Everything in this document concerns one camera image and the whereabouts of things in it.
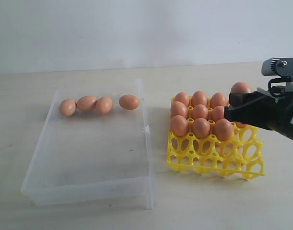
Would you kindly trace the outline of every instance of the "egg tray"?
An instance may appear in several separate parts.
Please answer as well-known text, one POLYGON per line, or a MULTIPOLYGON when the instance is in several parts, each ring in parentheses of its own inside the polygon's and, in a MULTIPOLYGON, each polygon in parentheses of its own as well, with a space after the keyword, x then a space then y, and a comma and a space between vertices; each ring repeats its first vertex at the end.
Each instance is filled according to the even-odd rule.
POLYGON ((239 128, 232 122, 234 135, 226 141, 220 141, 213 134, 215 122, 209 120, 211 133, 207 138, 196 138, 192 132, 194 120, 191 118, 193 107, 188 106, 189 133, 177 137, 170 130, 167 145, 167 163, 175 171, 194 169, 199 174, 217 171, 220 176, 227 177, 241 173, 244 179, 254 179, 264 174, 264 162, 261 148, 263 142, 257 138, 258 128, 246 126, 239 128))

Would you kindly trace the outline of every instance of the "yellow plastic egg tray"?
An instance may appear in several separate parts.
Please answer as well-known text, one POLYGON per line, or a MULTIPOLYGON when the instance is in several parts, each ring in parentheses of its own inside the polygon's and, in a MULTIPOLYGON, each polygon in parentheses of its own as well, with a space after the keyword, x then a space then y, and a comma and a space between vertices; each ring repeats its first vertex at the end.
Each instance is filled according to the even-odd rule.
POLYGON ((188 107, 189 133, 177 137, 170 130, 168 134, 167 163, 175 171, 194 169, 199 174, 217 171, 227 177, 240 173, 244 179, 254 179, 264 174, 264 162, 261 148, 263 142, 257 138, 258 128, 246 126, 238 128, 234 122, 234 135, 226 141, 220 141, 213 134, 214 121, 209 120, 211 133, 207 138, 196 138, 191 131, 194 120, 191 118, 193 107, 188 107))

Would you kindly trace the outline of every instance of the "beige table surface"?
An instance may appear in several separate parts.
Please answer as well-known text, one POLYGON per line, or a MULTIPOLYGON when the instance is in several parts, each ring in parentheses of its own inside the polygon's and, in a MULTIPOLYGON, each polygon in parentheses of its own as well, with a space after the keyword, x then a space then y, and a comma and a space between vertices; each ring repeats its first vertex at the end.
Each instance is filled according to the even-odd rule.
POLYGON ((228 94, 236 81, 266 88, 262 63, 0 75, 0 229, 293 229, 293 142, 259 131, 266 176, 252 181, 174 172, 166 163, 173 95, 228 94), (129 197, 36 207, 21 194, 55 90, 142 78, 155 162, 157 207, 129 197))

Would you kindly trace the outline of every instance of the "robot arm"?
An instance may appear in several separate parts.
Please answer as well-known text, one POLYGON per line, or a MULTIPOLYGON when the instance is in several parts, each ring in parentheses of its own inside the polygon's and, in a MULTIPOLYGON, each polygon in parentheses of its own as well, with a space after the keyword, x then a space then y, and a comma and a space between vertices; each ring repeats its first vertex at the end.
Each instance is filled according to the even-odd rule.
POLYGON ((293 140, 293 57, 266 60, 264 76, 280 76, 268 82, 268 90, 257 88, 252 93, 231 93, 224 117, 229 121, 274 130, 293 140))

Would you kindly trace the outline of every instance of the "brown egg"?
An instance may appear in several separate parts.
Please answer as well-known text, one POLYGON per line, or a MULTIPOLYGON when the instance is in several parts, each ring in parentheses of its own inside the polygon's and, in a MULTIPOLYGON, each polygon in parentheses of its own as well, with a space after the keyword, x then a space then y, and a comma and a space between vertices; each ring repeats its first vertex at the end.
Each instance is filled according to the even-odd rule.
POLYGON ((181 115, 176 115, 170 122, 171 131, 177 137, 183 137, 189 132, 189 122, 181 115))
POLYGON ((221 119, 214 124, 213 133, 219 140, 228 140, 234 134, 234 128, 228 120, 221 119))
POLYGON ((245 127, 248 126, 248 125, 242 124, 241 122, 238 122, 238 121, 235 121, 234 123, 236 124, 236 126, 237 126, 238 128, 245 128, 245 127))
POLYGON ((97 97, 95 96, 84 96, 77 102, 77 108, 81 111, 90 111, 95 109, 97 97))
POLYGON ((174 98, 174 102, 181 102, 183 103, 186 107, 189 106, 190 104, 190 97, 187 93, 185 92, 180 92, 177 94, 174 98))
POLYGON ((171 116, 181 115, 185 119, 188 119, 188 109, 181 102, 173 102, 171 105, 171 116))
POLYGON ((97 101, 95 110, 99 114, 104 115, 111 111, 112 105, 113 105, 113 101, 110 97, 102 97, 97 101))
POLYGON ((210 124, 204 118, 198 118, 193 122, 192 130, 197 138, 206 138, 210 134, 210 124))
POLYGON ((198 104, 192 110, 192 118, 194 120, 198 119, 198 118, 204 118, 204 119, 208 120, 208 118, 209 118, 208 108, 206 106, 204 106, 203 104, 198 104))
POLYGON ((192 107, 195 107, 198 104, 203 104, 204 106, 207 106, 207 103, 208 97, 207 94, 203 91, 196 91, 191 98, 192 107))
POLYGON ((61 102, 59 112, 63 116, 71 116, 76 112, 76 102, 74 99, 66 99, 61 102))
POLYGON ((210 100, 210 107, 215 108, 219 105, 221 106, 227 106, 228 99, 222 92, 217 92, 214 94, 210 100))
POLYGON ((224 106, 217 106, 212 110, 211 119, 216 122, 224 118, 224 106))
POLYGON ((121 96, 118 103, 124 109, 133 110, 139 107, 140 100, 135 95, 127 94, 121 96))
POLYGON ((252 88, 245 82, 237 82, 231 88, 231 93, 250 93, 252 88))

